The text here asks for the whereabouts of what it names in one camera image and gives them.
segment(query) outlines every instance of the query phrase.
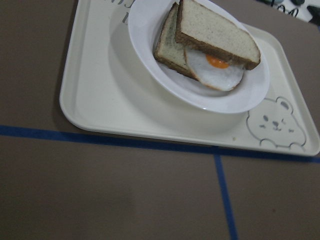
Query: cartoon bear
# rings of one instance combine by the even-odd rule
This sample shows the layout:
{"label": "cartoon bear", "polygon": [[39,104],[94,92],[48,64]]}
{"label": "cartoon bear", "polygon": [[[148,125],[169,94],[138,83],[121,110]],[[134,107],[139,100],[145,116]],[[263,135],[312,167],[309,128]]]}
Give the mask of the cartoon bear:
{"label": "cartoon bear", "polygon": [[284,97],[265,98],[260,105],[248,111],[246,125],[260,146],[267,142],[276,148],[298,146],[304,151],[307,138],[293,115],[292,104]]}

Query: bear ear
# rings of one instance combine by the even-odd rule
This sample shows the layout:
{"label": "bear ear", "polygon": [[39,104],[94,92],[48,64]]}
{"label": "bear ear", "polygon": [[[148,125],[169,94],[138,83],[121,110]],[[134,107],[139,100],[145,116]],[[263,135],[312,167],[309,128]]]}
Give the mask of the bear ear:
{"label": "bear ear", "polygon": [[294,109],[293,109],[291,103],[287,99],[285,99],[284,97],[279,96],[276,99],[276,103],[279,104],[281,107],[285,108],[286,110],[288,110],[291,114],[294,112]]}

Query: egg white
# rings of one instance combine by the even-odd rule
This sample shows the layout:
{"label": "egg white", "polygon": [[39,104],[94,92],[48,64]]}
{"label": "egg white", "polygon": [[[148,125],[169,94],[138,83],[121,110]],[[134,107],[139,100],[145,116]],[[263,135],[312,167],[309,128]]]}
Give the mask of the egg white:
{"label": "egg white", "polygon": [[186,64],[195,79],[203,85],[219,90],[230,91],[241,81],[245,70],[242,65],[229,65],[227,68],[212,66],[206,58],[206,54],[191,49],[184,48]]}

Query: fried egg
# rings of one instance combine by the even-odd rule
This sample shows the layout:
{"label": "fried egg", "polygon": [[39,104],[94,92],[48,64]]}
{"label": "fried egg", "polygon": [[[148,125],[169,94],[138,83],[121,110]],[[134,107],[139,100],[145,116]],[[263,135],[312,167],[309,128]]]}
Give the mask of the fried egg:
{"label": "fried egg", "polygon": [[203,85],[219,90],[230,91],[241,81],[245,70],[243,65],[229,65],[201,51],[184,48],[186,64],[192,75]]}

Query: bread slice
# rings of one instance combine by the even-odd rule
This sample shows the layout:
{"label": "bread slice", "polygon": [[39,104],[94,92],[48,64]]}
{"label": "bread slice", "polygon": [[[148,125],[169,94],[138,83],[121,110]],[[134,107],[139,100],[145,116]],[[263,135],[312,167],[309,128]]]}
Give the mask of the bread slice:
{"label": "bread slice", "polygon": [[178,4],[175,2],[161,29],[161,34],[153,52],[154,58],[165,64],[168,68],[177,71],[178,73],[193,78],[189,71],[184,56],[184,46],[176,43],[176,22],[177,22]]}
{"label": "bread slice", "polygon": [[260,63],[260,50],[248,32],[194,0],[180,0],[175,40],[247,70]]}

